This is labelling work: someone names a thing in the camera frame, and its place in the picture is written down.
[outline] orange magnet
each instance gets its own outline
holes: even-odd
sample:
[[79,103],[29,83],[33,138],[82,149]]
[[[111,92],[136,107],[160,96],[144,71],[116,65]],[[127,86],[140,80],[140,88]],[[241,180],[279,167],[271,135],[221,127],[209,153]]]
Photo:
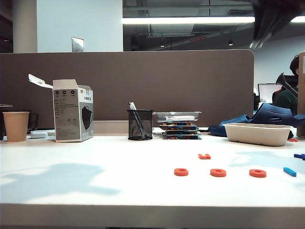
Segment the orange magnet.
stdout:
[[267,173],[260,169],[250,169],[249,174],[253,177],[266,177]]
[[225,177],[227,175],[227,172],[223,169],[214,168],[211,169],[210,174],[214,177]]
[[176,168],[174,174],[176,176],[187,176],[189,175],[189,171],[186,168]]
[[211,159],[211,156],[209,154],[205,154],[205,156],[201,155],[201,154],[198,154],[198,157],[200,159]]

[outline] green shirt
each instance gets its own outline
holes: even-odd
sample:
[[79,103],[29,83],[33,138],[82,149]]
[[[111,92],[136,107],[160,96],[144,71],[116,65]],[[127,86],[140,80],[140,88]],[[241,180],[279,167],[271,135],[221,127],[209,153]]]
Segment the green shirt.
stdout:
[[294,115],[297,114],[297,98],[295,98],[294,95],[288,90],[284,90],[278,94],[273,105],[282,108],[288,108]]

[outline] dark hair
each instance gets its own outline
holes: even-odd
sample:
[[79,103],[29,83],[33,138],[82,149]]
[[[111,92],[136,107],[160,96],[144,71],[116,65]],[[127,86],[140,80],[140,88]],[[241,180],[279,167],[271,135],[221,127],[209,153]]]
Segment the dark hair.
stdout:
[[294,75],[297,75],[297,73],[295,72],[296,69],[299,68],[299,55],[296,55],[294,57],[294,59],[291,61],[291,64],[290,64],[290,70],[292,71],[292,73]]

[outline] fluorescent light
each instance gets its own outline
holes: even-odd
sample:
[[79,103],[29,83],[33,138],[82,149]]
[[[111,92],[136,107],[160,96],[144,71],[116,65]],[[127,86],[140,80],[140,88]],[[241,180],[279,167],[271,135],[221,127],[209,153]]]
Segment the fluorescent light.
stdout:
[[295,17],[295,18],[293,18],[290,22],[294,22],[294,23],[302,23],[302,22],[305,22],[305,16]]
[[123,24],[243,24],[254,17],[123,18]]

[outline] stack of boxes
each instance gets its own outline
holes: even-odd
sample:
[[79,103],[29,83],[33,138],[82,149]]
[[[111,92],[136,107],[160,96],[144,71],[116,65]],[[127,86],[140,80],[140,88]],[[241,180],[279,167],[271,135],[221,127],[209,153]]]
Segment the stack of boxes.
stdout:
[[155,112],[166,139],[200,139],[197,125],[201,112]]

